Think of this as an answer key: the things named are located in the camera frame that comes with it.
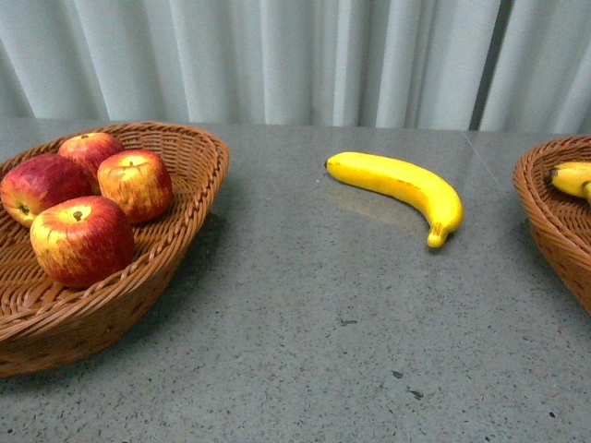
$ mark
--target white curtain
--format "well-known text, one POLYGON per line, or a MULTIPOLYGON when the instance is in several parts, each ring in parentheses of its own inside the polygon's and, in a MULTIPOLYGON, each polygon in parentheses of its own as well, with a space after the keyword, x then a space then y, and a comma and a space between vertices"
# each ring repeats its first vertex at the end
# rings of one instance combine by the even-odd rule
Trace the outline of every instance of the white curtain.
POLYGON ((0 0, 0 115, 591 132, 591 2, 0 0))

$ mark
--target gray table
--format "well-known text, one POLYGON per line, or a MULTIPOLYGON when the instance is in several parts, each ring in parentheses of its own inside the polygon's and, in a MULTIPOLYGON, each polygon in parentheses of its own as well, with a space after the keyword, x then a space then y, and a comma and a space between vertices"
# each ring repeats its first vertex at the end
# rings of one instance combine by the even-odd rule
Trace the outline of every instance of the gray table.
MULTIPOLYGON (((93 121, 0 120, 2 160, 93 121)), ((204 125, 232 152, 158 304, 80 363, 0 380, 2 442, 590 441, 591 318, 513 191, 548 135, 204 125), (341 150, 443 175, 464 224, 331 179, 341 150)))

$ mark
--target yellow banana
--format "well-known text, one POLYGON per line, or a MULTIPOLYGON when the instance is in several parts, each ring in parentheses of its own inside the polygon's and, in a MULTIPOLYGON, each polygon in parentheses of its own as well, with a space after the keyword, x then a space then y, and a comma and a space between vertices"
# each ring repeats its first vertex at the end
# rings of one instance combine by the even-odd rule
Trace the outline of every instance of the yellow banana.
POLYGON ((544 176, 547 184, 571 196, 586 198, 583 185, 591 182, 591 162, 562 162, 544 176))
POLYGON ((462 200, 445 180, 410 162, 366 154, 341 152, 325 163, 337 180, 401 200, 420 211, 430 230, 427 244, 440 247, 464 217, 462 200))

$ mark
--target wicker basket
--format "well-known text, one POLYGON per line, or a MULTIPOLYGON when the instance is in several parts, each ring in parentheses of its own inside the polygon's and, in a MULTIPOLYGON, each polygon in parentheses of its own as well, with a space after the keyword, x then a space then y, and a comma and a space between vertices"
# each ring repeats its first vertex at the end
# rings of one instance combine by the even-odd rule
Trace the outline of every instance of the wicker basket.
POLYGON ((513 183, 539 250, 591 314, 591 205, 544 181, 546 171, 567 161, 591 162, 591 136, 556 138, 533 147, 516 163, 513 183))
MULTIPOLYGON (((90 130, 113 134, 126 149, 161 154, 173 177, 173 203, 134 227, 134 261, 85 291, 51 281, 32 252, 29 230, 0 208, 0 377, 67 365, 118 340, 163 293, 228 167, 224 143, 195 127, 138 122, 90 130)), ((56 152, 71 136, 2 163, 0 179, 34 155, 56 152)))

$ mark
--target apple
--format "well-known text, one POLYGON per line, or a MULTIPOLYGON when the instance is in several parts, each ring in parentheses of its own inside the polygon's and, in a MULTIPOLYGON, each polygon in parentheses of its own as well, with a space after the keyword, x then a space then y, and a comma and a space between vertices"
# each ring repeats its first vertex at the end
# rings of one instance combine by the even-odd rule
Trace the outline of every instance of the apple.
POLYGON ((126 214, 102 196, 72 198, 44 210, 30 227, 30 243, 47 275, 73 288, 124 269, 135 247, 126 214))
POLYGON ((92 193, 101 194, 96 173, 104 159, 124 149, 123 143, 106 132, 89 132, 64 141, 57 153, 79 164, 92 186, 92 193))
POLYGON ((0 198, 6 212, 27 228, 37 215, 53 205, 91 193, 82 168, 53 153, 19 163, 0 183, 0 198))
POLYGON ((105 159, 97 173, 101 194, 117 203, 132 223, 161 215, 173 199, 173 181, 151 150, 124 150, 105 159))

